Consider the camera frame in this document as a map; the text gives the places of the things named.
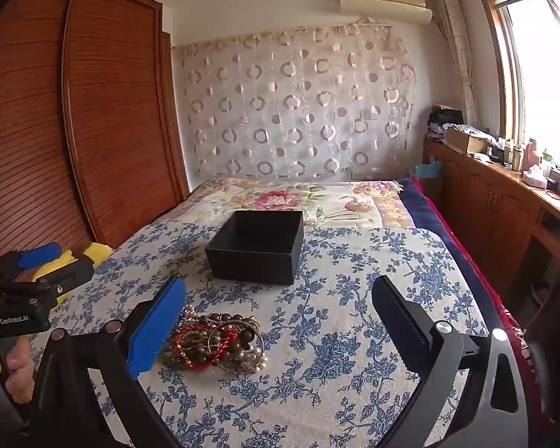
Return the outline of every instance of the open black box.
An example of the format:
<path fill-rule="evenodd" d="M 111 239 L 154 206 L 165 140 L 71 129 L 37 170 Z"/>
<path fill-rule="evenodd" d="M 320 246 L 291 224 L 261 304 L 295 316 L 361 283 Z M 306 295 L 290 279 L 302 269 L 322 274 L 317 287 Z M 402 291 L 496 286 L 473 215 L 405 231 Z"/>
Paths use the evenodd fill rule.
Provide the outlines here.
<path fill-rule="evenodd" d="M 301 211 L 235 211 L 205 247 L 222 280 L 289 286 L 303 246 Z"/>

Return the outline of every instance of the human hand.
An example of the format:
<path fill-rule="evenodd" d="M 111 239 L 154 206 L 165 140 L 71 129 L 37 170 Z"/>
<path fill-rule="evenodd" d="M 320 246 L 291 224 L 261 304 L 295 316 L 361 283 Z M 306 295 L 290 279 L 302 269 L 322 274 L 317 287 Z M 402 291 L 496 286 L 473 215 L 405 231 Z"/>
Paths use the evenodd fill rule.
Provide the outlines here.
<path fill-rule="evenodd" d="M 15 346 L 6 355 L 6 364 L 12 370 L 6 381 L 6 390 L 17 404 L 31 401 L 33 396 L 33 360 L 27 337 L 19 337 Z"/>

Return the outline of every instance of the blue floral fabric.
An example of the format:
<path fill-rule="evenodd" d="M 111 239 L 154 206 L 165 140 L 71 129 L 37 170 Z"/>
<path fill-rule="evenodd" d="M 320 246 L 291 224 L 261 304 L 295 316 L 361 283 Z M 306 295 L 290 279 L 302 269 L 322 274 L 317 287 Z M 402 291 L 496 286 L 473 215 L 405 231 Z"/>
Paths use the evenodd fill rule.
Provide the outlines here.
<path fill-rule="evenodd" d="M 170 275 L 185 280 L 198 312 L 255 315 L 269 357 L 259 374 L 219 368 L 176 371 L 155 364 L 139 377 L 146 395 L 187 448 L 371 447 L 390 428 L 419 379 L 403 365 L 371 304 L 387 274 L 434 320 L 486 335 L 481 313 L 452 256 L 430 231 L 307 228 L 294 286 L 213 278 L 204 247 L 218 226 L 155 222 L 143 228 L 52 312 L 73 334 L 124 319 Z M 33 343 L 39 358 L 47 333 Z M 427 443 L 440 439 L 464 386 L 457 377 Z M 128 443 L 103 381 L 106 419 Z"/>

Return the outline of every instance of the window frame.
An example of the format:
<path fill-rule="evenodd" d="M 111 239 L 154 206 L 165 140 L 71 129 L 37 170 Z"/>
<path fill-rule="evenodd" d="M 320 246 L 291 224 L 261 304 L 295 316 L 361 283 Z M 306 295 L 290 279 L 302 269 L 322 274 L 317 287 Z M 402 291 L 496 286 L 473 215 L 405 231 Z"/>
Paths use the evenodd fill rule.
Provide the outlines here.
<path fill-rule="evenodd" d="M 523 81 L 520 74 L 520 64 L 515 52 L 514 35 L 511 32 L 511 20 L 507 16 L 507 8 L 496 8 L 494 0 L 481 0 L 491 31 L 491 38 L 496 52 L 496 66 L 498 85 L 500 89 L 500 128 L 499 135 L 512 139 L 515 143 L 522 143 L 523 131 L 520 130 L 520 120 L 523 110 Z M 560 23 L 560 10 L 557 5 L 548 0 L 554 18 Z M 554 162 L 560 166 L 560 159 L 554 157 Z"/>

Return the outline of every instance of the red string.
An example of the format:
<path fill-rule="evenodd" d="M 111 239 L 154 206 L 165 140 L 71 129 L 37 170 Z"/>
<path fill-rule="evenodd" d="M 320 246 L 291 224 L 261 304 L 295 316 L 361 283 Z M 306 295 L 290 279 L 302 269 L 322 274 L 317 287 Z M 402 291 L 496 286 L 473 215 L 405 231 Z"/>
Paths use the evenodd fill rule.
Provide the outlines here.
<path fill-rule="evenodd" d="M 186 327 L 183 327 L 175 335 L 175 337 L 172 341 L 173 344 L 174 344 L 176 353 L 179 355 L 180 358 L 182 358 L 181 353 L 184 353 L 184 348 L 181 345 L 182 341 L 183 341 L 183 337 L 188 332 L 191 332 L 193 330 L 213 330 L 213 328 L 210 327 L 209 325 L 187 325 Z M 187 367 L 189 367 L 192 370 L 201 370 L 201 369 L 204 369 L 204 368 L 209 367 L 210 365 L 216 363 L 220 359 L 222 354 L 225 352 L 225 350 L 227 350 L 228 344 L 230 344 L 230 342 L 235 341 L 237 338 L 238 338 L 237 332 L 234 329 L 230 329 L 227 332 L 227 337 L 218 346 L 218 350 L 216 350 L 216 353 L 214 355 L 212 355 L 207 360 L 207 362 L 204 362 L 203 364 L 200 364 L 200 365 L 194 365 L 189 359 L 186 359 L 185 363 L 187 364 Z"/>

